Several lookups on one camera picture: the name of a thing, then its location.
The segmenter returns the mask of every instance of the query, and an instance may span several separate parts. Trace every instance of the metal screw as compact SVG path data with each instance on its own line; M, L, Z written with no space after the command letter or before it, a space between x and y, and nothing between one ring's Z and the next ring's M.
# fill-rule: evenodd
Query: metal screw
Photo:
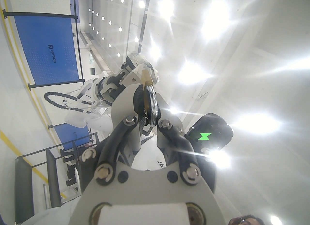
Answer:
M198 171L194 167L189 167L186 170L186 174L190 179L196 179L198 177Z
M131 122L133 122L134 121L134 117L133 116L128 116L127 118L126 118L126 123L131 123Z
M89 148L83 152L82 161L85 162L90 158L95 158L95 156L96 156L96 150L94 148Z
M105 168L105 167L101 167L98 171L97 171L97 175L99 179L105 179L108 177L109 175L109 169Z

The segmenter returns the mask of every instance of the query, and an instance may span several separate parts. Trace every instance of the ceiling beam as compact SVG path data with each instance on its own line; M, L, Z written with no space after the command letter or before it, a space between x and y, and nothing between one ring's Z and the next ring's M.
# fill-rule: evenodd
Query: ceiling beam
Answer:
M244 34L244 37L240 41L236 51L232 55L231 59L225 66L223 73L219 75L216 83L209 91L208 96L199 106L199 108L194 111L196 113L206 114L210 105L219 97L220 93L225 89L228 80L233 76L238 64L241 60L249 53L250 48L256 40L256 36L259 33L261 27L264 25L272 7L274 6L276 0L262 0L260 8L257 11L257 18L250 21L247 26L247 30ZM201 116L195 115L191 121L184 125L184 128L192 126Z

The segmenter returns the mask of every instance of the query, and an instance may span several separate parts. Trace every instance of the yellow floor line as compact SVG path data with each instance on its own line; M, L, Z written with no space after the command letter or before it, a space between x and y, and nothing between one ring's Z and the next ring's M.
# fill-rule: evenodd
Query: yellow floor line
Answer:
M23 155L1 130L0 130L0 138L11 149L11 151L13 151L16 154L16 156L22 156ZM24 158L24 160L29 165L33 166L33 164L31 164L28 159ZM36 167L34 167L32 169L32 171L36 175L38 175L45 183L48 184L48 179Z

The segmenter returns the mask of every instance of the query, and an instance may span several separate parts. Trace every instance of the bright light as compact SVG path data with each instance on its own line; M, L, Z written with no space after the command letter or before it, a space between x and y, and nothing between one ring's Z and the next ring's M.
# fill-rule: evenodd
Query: bright light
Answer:
M277 216L271 216L270 221L272 225L282 225L282 222Z
M221 150L211 151L207 157L218 167L228 168L230 166L230 157Z
M211 77L211 75L205 73L198 64L188 61L186 61L182 70L178 74L179 81L185 85L194 84L209 77Z
M206 13L202 33L207 40L218 38L229 25L228 6L223 0L214 0Z
M272 133L279 129L281 123L267 114L256 113L242 116L233 126L251 133Z
M171 112L171 114L177 114L177 113L179 113L179 111L178 111L175 107L172 107L172 108L170 109L170 112Z
M139 2L139 7L141 7L141 8L144 8L144 7L145 7L145 4L144 4L143 1L140 1L140 2Z
M162 56L159 47L154 42L152 43L150 56L156 61Z
M158 3L160 15L166 20L170 20L173 15L174 4L172 0L162 0Z

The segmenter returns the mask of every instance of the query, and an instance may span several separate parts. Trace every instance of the blue wall panel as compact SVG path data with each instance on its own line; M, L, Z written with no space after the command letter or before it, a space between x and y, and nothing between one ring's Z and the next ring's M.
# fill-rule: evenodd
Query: blue wall panel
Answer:
M14 18L31 74L37 85L79 79L70 18Z
M89 134L87 126L85 126L84 128L78 128L78 127L75 127L69 124L60 124L60 125L55 126L54 128L56 130L56 133L61 143L72 141L72 140L81 138ZM76 146L80 146L88 142L90 142L89 137L86 137L84 139L75 141L75 144ZM72 148L73 148L72 143L68 143L64 145L65 150L69 150Z

